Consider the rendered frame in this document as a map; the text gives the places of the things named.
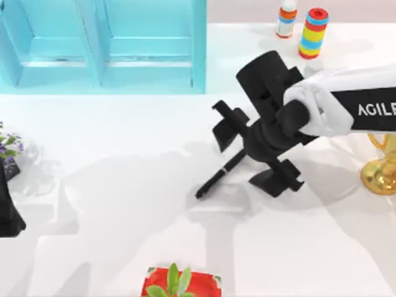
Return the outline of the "black pen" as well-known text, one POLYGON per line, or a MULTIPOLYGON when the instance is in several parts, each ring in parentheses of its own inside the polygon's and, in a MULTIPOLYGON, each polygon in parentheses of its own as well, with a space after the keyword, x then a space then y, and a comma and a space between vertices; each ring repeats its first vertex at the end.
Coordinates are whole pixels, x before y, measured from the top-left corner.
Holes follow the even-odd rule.
POLYGON ((206 181, 196 192, 196 199, 203 198, 215 187, 231 170, 233 170, 246 156, 244 150, 240 150, 225 165, 223 165, 208 181, 206 181))

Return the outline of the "gold trophy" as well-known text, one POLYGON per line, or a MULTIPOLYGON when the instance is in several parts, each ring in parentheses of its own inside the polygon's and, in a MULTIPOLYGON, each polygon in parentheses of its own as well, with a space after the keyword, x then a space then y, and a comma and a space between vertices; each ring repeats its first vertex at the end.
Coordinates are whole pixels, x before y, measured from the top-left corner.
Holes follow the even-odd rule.
POLYGON ((360 177, 371 192, 390 196, 396 194, 396 134, 382 136, 382 142, 379 142, 374 134, 368 134, 369 140, 383 153, 383 157, 365 164, 360 177))

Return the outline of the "light blue rack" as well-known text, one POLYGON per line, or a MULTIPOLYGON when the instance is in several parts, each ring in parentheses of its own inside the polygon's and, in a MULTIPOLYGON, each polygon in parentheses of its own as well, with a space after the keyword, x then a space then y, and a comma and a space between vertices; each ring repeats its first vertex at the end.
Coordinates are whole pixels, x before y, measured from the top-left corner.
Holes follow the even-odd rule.
POLYGON ((200 94, 207 0, 0 0, 0 94, 200 94))

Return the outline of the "stack of coloured rings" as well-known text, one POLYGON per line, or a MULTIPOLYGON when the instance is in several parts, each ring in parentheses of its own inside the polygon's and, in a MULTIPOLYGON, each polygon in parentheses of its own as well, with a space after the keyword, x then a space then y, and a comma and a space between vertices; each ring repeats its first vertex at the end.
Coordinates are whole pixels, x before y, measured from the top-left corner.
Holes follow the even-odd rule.
POLYGON ((327 10, 314 7, 308 11, 298 47, 298 53, 302 58, 314 59, 318 57, 328 22, 329 13, 327 10))

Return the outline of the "white orange blue bottle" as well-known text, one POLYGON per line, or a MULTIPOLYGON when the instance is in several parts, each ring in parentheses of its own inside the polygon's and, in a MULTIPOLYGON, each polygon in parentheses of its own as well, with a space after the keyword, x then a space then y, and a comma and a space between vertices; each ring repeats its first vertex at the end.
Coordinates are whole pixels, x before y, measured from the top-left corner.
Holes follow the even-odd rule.
POLYGON ((276 34, 280 38, 289 38, 293 34, 297 16, 297 0, 282 0, 278 11, 276 34))

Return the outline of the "red plant pot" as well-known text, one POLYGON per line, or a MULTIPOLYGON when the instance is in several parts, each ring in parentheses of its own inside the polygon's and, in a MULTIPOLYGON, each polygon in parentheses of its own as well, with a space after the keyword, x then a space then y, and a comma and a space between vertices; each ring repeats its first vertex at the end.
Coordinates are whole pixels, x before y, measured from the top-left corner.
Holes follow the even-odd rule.
POLYGON ((222 297, 222 279, 190 267, 150 267, 140 297, 222 297))

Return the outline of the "purple flower plant pot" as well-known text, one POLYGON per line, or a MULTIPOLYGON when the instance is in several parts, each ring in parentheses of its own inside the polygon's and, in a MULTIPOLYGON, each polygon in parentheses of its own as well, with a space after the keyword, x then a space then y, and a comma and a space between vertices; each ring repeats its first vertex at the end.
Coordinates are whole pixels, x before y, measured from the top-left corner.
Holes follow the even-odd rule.
POLYGON ((7 182, 20 174, 20 168, 15 158, 23 152, 24 143, 21 136, 5 132, 4 123, 0 121, 0 165, 7 182))

